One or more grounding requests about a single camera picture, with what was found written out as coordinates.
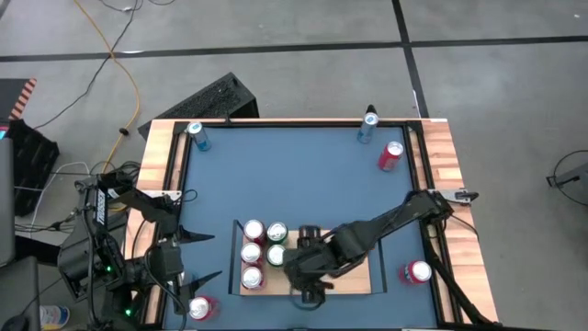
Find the wooden table border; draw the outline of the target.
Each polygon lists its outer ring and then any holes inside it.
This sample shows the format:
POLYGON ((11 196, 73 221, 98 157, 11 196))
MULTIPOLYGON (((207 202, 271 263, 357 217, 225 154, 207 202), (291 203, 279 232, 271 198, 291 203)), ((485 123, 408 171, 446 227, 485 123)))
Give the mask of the wooden table border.
MULTIPOLYGON (((204 119, 207 126, 268 125, 286 128, 358 127, 359 118, 314 119, 204 119)), ((419 188, 458 189, 464 183, 457 152, 446 119, 384 118, 383 124, 405 124, 410 132, 410 151, 414 153, 415 178, 419 188)), ((187 166, 188 142, 184 131, 174 134, 183 120, 155 120, 152 124, 138 175, 138 189, 143 191, 179 190, 184 183, 182 170, 187 166)), ((456 283, 471 303, 488 319, 498 320, 481 248, 468 204, 455 204, 447 226, 430 227, 430 241, 435 252, 452 273, 456 283)))

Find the red Fanta can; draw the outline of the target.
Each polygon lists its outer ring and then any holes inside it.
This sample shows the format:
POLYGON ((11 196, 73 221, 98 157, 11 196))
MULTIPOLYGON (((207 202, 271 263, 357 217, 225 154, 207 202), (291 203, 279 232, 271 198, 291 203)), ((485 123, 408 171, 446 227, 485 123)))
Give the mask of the red Fanta can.
POLYGON ((209 296, 198 296, 189 302, 188 315, 196 321, 212 319, 220 308, 219 302, 209 296))
POLYGON ((413 260, 400 266, 399 271, 400 281, 410 284, 424 284, 433 276, 431 266, 423 260, 413 260))

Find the black fabric case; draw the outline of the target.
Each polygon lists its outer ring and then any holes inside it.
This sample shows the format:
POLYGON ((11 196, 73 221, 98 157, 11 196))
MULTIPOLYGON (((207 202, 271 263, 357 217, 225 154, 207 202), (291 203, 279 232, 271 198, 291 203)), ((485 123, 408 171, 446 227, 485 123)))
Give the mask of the black fabric case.
POLYGON ((10 122, 7 137, 13 144, 15 215, 23 217, 35 210, 60 150, 23 120, 10 122))

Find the red Coca-Cola can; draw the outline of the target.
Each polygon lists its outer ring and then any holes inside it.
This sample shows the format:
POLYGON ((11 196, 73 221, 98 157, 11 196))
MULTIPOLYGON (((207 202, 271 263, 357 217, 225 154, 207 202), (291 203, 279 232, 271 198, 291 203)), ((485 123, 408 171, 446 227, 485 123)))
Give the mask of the red Coca-Cola can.
POLYGON ((241 276, 241 285, 250 291, 262 289, 265 286, 263 270, 254 266, 245 268, 241 276))
POLYGON ((249 242, 259 245, 266 243, 266 228, 259 220, 252 219, 247 221, 243 226, 243 234, 249 242))
POLYGON ((263 249, 257 243, 248 242, 244 244, 240 256, 242 262, 247 266, 261 267, 263 265, 263 249))

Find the wooden shelf black metal frame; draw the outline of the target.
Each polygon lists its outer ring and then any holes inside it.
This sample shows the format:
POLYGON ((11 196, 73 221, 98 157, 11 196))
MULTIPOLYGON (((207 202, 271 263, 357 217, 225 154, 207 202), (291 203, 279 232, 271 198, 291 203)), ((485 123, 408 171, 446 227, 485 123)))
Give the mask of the wooden shelf black metal frame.
MULTIPOLYGON (((286 274, 281 268, 272 267, 264 258, 261 270, 264 276, 264 286, 258 290, 249 290, 242 285, 242 273, 247 265, 242 261, 241 250, 247 244, 247 238, 243 232, 243 225, 233 221, 232 225, 232 252, 231 264, 229 266, 229 288, 228 293, 241 296, 287 296, 290 294, 299 295, 298 291, 290 291, 286 274)), ((380 274, 384 267, 380 265, 379 259, 383 257, 380 245, 376 245, 370 253, 375 254, 375 261, 367 257, 364 262, 337 279, 326 275, 322 281, 331 282, 334 287, 327 289, 327 295, 360 295, 383 293, 386 291, 387 282, 380 274)))

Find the green Sprite can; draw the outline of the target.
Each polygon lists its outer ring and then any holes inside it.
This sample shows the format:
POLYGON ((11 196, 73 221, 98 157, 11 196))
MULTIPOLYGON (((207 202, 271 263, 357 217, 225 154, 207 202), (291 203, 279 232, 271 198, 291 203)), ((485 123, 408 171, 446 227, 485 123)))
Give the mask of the green Sprite can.
POLYGON ((284 265, 284 253, 286 248, 283 245, 271 245, 266 250, 266 260, 269 265, 275 268, 282 268, 284 265))
POLYGON ((281 245, 288 238, 288 227, 282 222, 273 222, 266 229, 266 237, 272 245, 281 245))

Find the red soda can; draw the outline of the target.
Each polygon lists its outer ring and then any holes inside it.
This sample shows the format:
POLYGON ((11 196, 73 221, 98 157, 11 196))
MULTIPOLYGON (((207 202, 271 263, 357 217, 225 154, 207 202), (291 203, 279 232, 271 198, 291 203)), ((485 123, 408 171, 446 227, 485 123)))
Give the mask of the red soda can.
POLYGON ((379 169, 386 172, 393 170, 401 160, 403 153, 404 147, 401 143, 394 141, 387 143, 379 156, 379 169))

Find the white yellow container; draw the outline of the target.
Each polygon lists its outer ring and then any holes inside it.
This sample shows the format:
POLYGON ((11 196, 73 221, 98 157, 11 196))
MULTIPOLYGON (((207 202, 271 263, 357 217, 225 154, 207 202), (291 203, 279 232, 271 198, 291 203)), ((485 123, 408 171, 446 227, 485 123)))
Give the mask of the white yellow container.
POLYGON ((41 305, 40 326, 42 331, 60 330, 67 325, 70 309, 62 305, 41 305))

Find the orange black striped panel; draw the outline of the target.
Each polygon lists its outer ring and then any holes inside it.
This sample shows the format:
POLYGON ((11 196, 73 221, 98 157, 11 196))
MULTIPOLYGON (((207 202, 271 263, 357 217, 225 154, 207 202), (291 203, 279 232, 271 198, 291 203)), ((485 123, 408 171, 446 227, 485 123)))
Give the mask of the orange black striped panel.
POLYGON ((35 78, 0 78, 0 122, 22 118, 36 84, 35 78))

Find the black device with green light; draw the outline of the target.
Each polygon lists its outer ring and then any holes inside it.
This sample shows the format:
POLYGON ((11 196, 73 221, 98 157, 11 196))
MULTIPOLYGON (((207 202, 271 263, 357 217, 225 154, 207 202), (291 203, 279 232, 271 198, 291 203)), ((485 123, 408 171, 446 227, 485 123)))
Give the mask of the black device with green light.
POLYGON ((96 331, 141 331, 143 296, 105 294, 96 331))

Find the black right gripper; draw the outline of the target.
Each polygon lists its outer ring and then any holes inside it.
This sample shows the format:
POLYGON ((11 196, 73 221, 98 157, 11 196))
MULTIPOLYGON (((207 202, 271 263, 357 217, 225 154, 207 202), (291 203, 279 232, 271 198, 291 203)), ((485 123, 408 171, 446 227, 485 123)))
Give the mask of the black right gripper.
POLYGON ((284 273, 290 286, 300 292, 300 307, 320 307, 326 300, 325 290, 334 287, 321 280, 334 265, 327 256, 327 243, 334 234, 335 229, 323 234, 317 225, 302 225, 296 251, 283 254, 284 273))

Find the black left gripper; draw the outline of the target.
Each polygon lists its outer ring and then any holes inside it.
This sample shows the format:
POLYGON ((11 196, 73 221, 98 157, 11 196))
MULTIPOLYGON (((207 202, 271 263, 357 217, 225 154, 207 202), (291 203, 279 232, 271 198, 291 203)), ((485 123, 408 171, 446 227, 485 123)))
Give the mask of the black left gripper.
POLYGON ((180 287, 180 275, 184 272, 184 265, 179 243, 190 244, 213 238, 212 234, 194 233, 179 225, 176 232, 177 241, 174 238, 165 238, 152 249, 152 275, 161 285, 166 285, 173 294, 178 294, 180 299, 193 299, 196 292, 207 282, 219 276, 221 271, 212 272, 202 277, 194 274, 194 280, 189 285, 180 287))

